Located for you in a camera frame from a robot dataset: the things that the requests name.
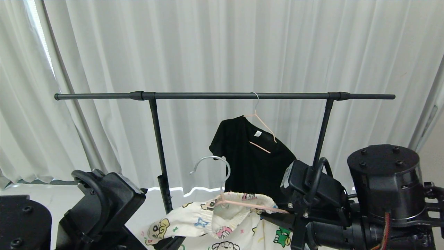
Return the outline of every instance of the beige wall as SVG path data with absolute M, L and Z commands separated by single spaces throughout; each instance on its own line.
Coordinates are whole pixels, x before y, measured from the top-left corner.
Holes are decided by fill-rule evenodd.
M 423 181 L 432 181 L 436 186 L 444 187 L 444 115 L 436 123 L 419 156 Z M 439 228 L 433 232 L 436 249 L 444 249 Z

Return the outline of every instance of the cartoon print shirt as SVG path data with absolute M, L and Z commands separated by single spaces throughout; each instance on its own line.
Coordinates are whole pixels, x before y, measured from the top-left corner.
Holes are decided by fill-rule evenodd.
M 280 187 L 285 170 L 296 157 L 280 140 L 274 142 L 272 134 L 240 116 L 220 123 L 209 148 L 213 155 L 225 156 L 231 166 L 226 192 L 264 194 L 280 208 L 286 207 L 288 198 Z
M 227 192 L 224 196 L 231 201 L 276 207 L 262 194 Z M 185 236 L 179 250 L 290 250 L 292 233 L 260 216 L 271 211 L 232 204 L 215 207 L 219 198 L 184 204 L 135 235 L 147 249 L 154 249 L 152 245 L 161 239 Z

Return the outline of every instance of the vertical rack pole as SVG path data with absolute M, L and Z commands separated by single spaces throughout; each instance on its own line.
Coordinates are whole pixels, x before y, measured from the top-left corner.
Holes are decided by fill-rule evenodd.
M 330 113 L 332 111 L 333 102 L 334 102 L 334 99 L 329 98 L 329 99 L 327 99 L 327 102 L 325 103 L 324 118 L 322 118 L 321 131 L 319 132 L 319 139 L 317 140 L 317 146 L 316 146 L 316 151 L 314 153 L 312 167 L 316 166 L 317 162 L 319 161 L 319 157 L 321 156 L 322 144 L 324 143 L 325 133 L 327 131 L 327 125 L 329 123 L 329 118 L 330 118 Z
M 170 185 L 168 183 L 167 165 L 165 163 L 165 154 L 163 152 L 162 136 L 160 134 L 159 115 L 157 114 L 157 103 L 156 103 L 156 98 L 154 97 L 154 92 L 153 92 L 153 97 L 149 98 L 148 100 L 150 102 L 151 116 L 153 117 L 154 134 L 156 136 L 157 151 L 159 153 L 159 160 L 160 160 L 160 169 L 162 171 L 162 175 L 159 175 L 157 177 L 157 180 L 159 181 L 160 193 L 162 195 L 165 212 L 168 214 L 173 210 L 173 205 L 171 204 L 171 194 L 170 194 Z

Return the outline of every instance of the horizontal bar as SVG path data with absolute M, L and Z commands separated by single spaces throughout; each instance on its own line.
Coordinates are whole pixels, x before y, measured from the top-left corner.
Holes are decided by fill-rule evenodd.
M 349 94 L 345 92 L 332 93 L 257 93 L 260 99 L 395 99 L 395 95 L 388 94 Z M 55 94 L 56 100 L 70 99 L 256 99 L 254 93 L 158 93 L 158 92 L 131 92 L 131 93 L 92 93 L 92 94 Z

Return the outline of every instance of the t-shirt sleeve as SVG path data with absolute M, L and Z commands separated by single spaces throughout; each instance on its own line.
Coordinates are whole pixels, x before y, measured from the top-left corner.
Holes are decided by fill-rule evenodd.
M 213 141 L 210 145 L 210 151 L 215 156 L 222 157 L 225 155 L 225 143 L 227 141 L 226 138 L 226 124 L 224 121 L 222 121 L 219 124 L 218 130 L 216 131 L 216 134 L 214 135 Z

